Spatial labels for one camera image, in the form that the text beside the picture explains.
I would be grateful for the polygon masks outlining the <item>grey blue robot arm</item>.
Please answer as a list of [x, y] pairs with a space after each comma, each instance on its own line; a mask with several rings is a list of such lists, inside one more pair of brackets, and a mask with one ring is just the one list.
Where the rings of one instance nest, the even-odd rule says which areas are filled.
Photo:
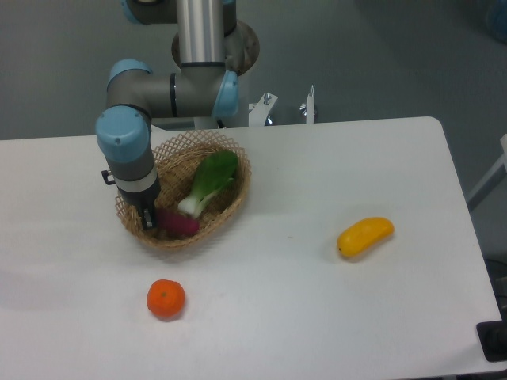
[[238, 75], [227, 65], [226, 39], [237, 28], [234, 1], [123, 1], [125, 17], [141, 25], [178, 26], [180, 72], [157, 76], [144, 62], [123, 59], [109, 74], [97, 143], [113, 183], [140, 217], [156, 227], [161, 187], [151, 150], [157, 118], [231, 117], [238, 111]]

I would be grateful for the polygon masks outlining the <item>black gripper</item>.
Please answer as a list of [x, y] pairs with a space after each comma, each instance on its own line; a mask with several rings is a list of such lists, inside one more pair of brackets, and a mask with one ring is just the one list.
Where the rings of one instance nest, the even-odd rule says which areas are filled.
[[155, 200], [161, 191], [159, 184], [153, 184], [141, 192], [128, 192], [121, 188], [118, 190], [127, 204], [140, 210], [139, 216], [144, 230], [153, 230], [158, 226]]

